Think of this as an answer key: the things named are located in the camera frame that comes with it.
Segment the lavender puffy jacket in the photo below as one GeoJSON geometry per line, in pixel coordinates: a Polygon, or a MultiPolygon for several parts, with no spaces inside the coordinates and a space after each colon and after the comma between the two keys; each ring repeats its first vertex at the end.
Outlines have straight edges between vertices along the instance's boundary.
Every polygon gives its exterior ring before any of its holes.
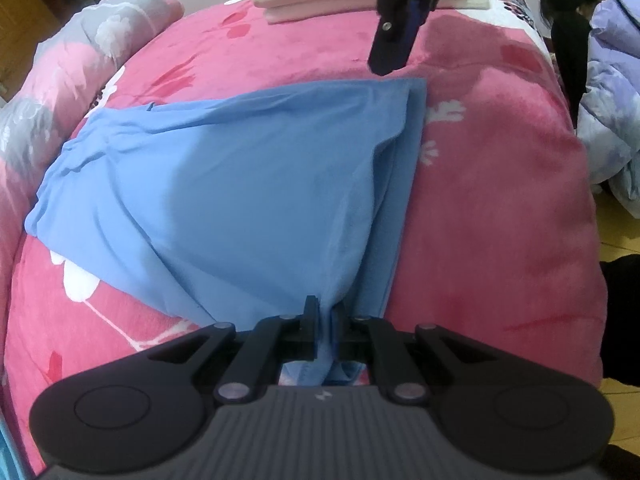
{"type": "Polygon", "coordinates": [[[590,21],[586,92],[577,136],[593,185],[606,182],[639,215],[639,0],[604,0],[590,21]]]}

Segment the pink grey floral quilt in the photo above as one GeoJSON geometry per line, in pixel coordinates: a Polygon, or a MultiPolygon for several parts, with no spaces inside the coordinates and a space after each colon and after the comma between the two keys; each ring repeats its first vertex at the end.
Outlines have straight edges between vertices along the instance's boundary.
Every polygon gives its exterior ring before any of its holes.
{"type": "Polygon", "coordinates": [[[183,13],[179,0],[102,0],[38,44],[22,88],[1,109],[2,326],[23,223],[43,174],[107,81],[183,13]]]}

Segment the blue garment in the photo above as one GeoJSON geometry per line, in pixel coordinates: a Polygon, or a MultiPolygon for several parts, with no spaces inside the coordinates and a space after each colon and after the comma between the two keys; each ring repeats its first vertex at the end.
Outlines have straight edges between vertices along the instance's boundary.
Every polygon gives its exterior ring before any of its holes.
{"type": "Polygon", "coordinates": [[[66,142],[25,230],[142,304],[251,330],[317,298],[297,385],[348,384],[337,304],[382,316],[426,114],[420,78],[290,84],[229,99],[101,108],[66,142]]]}

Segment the black garment on chair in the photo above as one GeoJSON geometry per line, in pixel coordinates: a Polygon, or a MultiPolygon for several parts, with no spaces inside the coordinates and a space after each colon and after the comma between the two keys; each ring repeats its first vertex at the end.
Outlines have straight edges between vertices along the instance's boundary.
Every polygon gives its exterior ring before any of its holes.
{"type": "Polygon", "coordinates": [[[604,0],[539,0],[540,13],[550,27],[551,43],[558,66],[570,119],[577,126],[579,104],[586,92],[590,20],[604,0]]]}

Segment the pink floral bed sheet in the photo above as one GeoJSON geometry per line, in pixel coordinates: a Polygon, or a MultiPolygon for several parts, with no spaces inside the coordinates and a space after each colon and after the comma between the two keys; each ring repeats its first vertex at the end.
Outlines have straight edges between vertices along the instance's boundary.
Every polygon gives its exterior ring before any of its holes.
{"type": "MultiPolygon", "coordinates": [[[[225,99],[325,79],[366,79],[372,11],[270,25],[250,0],[182,18],[109,80],[102,104],[225,99]]],[[[544,49],[502,2],[438,11],[405,73],[427,116],[386,318],[434,322],[587,382],[600,382],[605,286],[584,148],[544,49]]],[[[3,411],[31,472],[38,394],[58,380],[189,333],[50,252],[1,234],[3,411]]]]}

